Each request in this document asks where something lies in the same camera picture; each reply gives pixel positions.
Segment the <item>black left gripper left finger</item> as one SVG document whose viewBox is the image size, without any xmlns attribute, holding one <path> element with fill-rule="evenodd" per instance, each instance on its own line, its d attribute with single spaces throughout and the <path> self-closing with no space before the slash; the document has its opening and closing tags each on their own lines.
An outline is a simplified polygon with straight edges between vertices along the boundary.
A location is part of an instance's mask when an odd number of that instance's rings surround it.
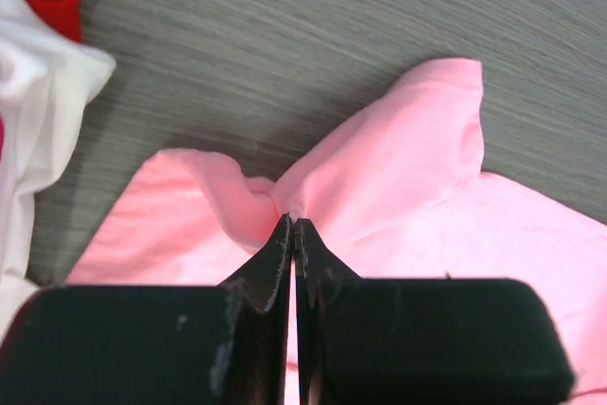
<svg viewBox="0 0 607 405">
<path fill-rule="evenodd" d="M 62 285 L 1 346 L 5 404 L 281 404 L 291 221 L 215 286 Z"/>
</svg>

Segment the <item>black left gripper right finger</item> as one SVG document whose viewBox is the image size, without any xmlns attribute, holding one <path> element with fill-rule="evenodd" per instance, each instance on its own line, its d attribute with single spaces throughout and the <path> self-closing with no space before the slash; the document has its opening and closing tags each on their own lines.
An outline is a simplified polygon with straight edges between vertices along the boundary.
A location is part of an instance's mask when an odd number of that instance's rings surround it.
<svg viewBox="0 0 607 405">
<path fill-rule="evenodd" d="M 535 291 L 510 279 L 372 279 L 294 227 L 303 404 L 561 404 L 575 375 Z"/>
</svg>

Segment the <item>pink t shirt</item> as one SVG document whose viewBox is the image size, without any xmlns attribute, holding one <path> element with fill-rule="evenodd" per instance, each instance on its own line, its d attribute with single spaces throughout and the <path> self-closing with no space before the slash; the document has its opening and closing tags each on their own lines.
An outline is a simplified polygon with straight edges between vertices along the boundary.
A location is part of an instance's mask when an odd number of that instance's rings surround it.
<svg viewBox="0 0 607 405">
<path fill-rule="evenodd" d="M 482 66 L 405 73 L 279 179 L 229 156 L 165 149 L 135 173 L 71 284 L 215 285 L 279 218 L 311 220 L 366 277 L 518 279 L 544 300 L 577 375 L 573 402 L 606 400 L 606 228 L 482 169 Z"/>
</svg>

